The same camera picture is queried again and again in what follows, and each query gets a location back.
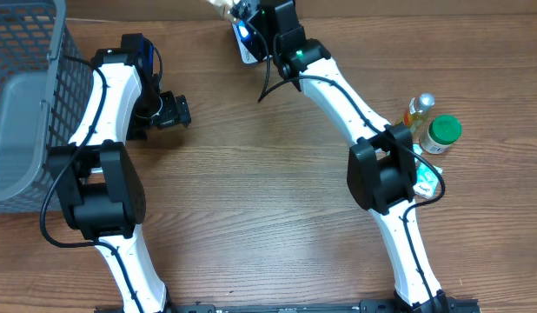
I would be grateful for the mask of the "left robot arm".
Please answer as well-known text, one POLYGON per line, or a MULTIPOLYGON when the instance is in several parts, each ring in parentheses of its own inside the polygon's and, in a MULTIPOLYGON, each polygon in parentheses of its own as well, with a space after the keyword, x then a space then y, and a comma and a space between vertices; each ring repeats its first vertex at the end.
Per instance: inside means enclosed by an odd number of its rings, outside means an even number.
POLYGON ((169 290, 144 240, 146 196, 126 143, 146 139, 150 128, 189 126, 187 100, 161 89, 161 55, 141 33, 123 35, 120 47, 100 49, 86 64, 92 91, 76 132, 49 153, 54 181, 41 208, 40 230, 59 248, 95 248, 121 293, 122 312, 171 312, 169 290), (83 242, 61 243, 47 231, 53 196, 83 242))

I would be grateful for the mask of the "teal small carton box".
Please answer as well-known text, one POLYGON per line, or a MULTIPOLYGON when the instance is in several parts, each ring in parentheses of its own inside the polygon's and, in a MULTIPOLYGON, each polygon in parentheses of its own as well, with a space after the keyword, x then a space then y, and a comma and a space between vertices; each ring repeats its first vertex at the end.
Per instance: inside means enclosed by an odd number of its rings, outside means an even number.
POLYGON ((440 183, 439 178, 427 165, 423 163, 419 165, 416 175, 417 181, 414 186, 415 194, 426 199, 431 199, 440 183))

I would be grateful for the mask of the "teal white snack packet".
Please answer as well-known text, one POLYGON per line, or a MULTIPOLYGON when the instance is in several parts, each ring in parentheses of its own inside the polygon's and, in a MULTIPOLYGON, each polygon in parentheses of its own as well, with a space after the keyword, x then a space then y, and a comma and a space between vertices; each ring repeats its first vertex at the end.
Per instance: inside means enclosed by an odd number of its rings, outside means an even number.
POLYGON ((417 144, 417 143, 413 144, 413 151, 419 157, 422 155, 422 152, 423 152, 421 146, 419 144, 417 144))

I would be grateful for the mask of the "green lid spice jar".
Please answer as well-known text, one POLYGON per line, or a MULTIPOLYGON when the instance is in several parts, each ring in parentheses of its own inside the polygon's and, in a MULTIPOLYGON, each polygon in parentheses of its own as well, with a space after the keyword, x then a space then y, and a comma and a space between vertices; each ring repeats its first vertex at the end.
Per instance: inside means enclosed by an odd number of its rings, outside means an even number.
POLYGON ((463 128, 452 115, 440 115, 433 120, 421 135, 420 145, 430 154, 441 154, 461 137, 463 128))

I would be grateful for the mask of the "clear plastic container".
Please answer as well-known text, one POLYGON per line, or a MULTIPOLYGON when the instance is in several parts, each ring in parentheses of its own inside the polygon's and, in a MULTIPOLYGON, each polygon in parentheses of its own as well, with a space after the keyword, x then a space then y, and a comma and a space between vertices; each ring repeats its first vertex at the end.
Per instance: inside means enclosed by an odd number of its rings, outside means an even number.
POLYGON ((417 130, 428 120, 430 110, 434 107, 435 99, 431 93, 422 93, 411 99, 408 107, 401 117, 395 122, 403 123, 414 135, 417 130))

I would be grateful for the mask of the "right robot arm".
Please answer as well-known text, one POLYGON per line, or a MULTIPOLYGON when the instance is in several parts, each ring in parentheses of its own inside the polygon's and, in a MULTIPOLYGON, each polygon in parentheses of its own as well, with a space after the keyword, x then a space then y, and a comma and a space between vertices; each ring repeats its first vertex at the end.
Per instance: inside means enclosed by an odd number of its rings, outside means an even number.
POLYGON ((223 14, 259 62, 313 100, 348 143, 347 185, 377 222, 394 272, 396 309, 448 312, 417 225, 413 137, 375 113, 348 84, 324 45, 305 35, 293 1, 230 1, 223 14))

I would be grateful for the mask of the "brown Pantree snack packet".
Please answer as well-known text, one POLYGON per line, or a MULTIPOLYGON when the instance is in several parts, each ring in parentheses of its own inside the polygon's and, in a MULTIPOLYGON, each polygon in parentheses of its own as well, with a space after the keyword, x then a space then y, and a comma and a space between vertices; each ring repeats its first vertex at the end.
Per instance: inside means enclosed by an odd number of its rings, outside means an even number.
POLYGON ((231 10, 240 2, 240 0, 203 0, 215 8, 224 20, 228 20, 231 23, 235 23, 239 20, 235 17, 231 10))

